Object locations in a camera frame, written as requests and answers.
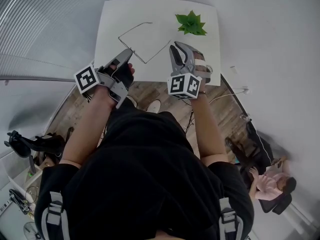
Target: white shoe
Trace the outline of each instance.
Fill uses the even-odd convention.
[[[127,96],[127,98],[133,103],[134,107],[136,108],[138,103],[132,98],[131,96]]]
[[[157,114],[160,110],[160,107],[161,107],[161,101],[156,99],[153,102],[151,102],[151,104],[148,106],[146,111]]]

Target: seated person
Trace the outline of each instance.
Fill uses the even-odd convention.
[[[287,157],[283,156],[280,159],[274,159],[269,143],[263,138],[260,138],[260,141],[251,122],[247,123],[246,129],[248,137],[260,149],[256,155],[247,157],[229,137],[225,138],[225,144],[232,150],[240,164],[244,167],[244,174],[242,176],[245,183],[250,185],[249,195],[251,199],[270,201],[282,193],[286,195],[290,194],[295,190],[297,181],[290,176]]]

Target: black hair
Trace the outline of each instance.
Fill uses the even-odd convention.
[[[294,177],[290,177],[286,180],[285,186],[283,187],[282,192],[289,195],[292,193],[297,186],[297,181]]]

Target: person wearing black shirt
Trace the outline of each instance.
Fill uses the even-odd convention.
[[[190,102],[200,159],[172,114],[138,110],[128,99],[115,110],[109,90],[96,87],[60,163],[43,170],[35,209],[39,232],[50,192],[58,192],[71,240],[201,239],[195,236],[209,228],[212,239],[220,239],[219,199],[228,197],[243,220],[244,239],[253,224],[252,201],[228,162],[207,96]]]

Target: wooden floor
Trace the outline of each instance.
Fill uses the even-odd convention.
[[[207,96],[210,101],[214,98],[231,94],[223,81],[221,81],[221,86],[207,86],[206,88]],[[152,101],[160,100],[160,111],[171,112],[182,128],[186,129],[192,108],[182,100],[169,96],[167,83],[135,82],[129,89],[129,95],[137,101],[137,107],[141,110],[147,110],[147,107]],[[80,120],[82,112],[87,104],[87,100],[83,98],[78,89],[75,88],[52,121],[48,132],[57,133],[65,138],[69,127],[77,127],[77,123]],[[249,154],[252,149],[252,142],[247,138],[246,124],[242,119],[240,119],[242,110],[236,103],[233,96],[229,95],[214,100],[211,103],[211,108],[219,125],[223,139],[225,137],[230,137],[234,142],[241,143],[247,154]],[[194,153],[199,156],[194,125],[189,128],[186,136]],[[227,152],[230,162],[234,163],[235,156],[228,148]]]

